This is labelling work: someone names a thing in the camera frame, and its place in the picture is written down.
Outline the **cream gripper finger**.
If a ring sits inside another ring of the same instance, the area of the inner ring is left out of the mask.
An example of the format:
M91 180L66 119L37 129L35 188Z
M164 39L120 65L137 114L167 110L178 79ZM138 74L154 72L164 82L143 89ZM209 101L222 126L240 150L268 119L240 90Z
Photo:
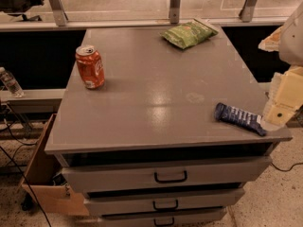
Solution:
M284 127L302 105L303 67L293 65L284 74L274 73L262 114L262 126Z
M279 51L279 43L280 43L280 35L281 35L281 29L280 26L277 28L273 33L271 33L268 37L263 39L259 45L258 49L267 51L267 52L278 52Z

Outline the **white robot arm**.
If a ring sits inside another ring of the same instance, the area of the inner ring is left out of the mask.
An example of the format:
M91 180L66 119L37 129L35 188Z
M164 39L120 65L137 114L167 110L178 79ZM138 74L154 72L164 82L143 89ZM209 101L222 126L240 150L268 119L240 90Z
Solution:
M279 58L290 64L285 73L274 73L260 121L265 130L277 131L303 105L303 3L283 26L262 40L258 48L277 51Z

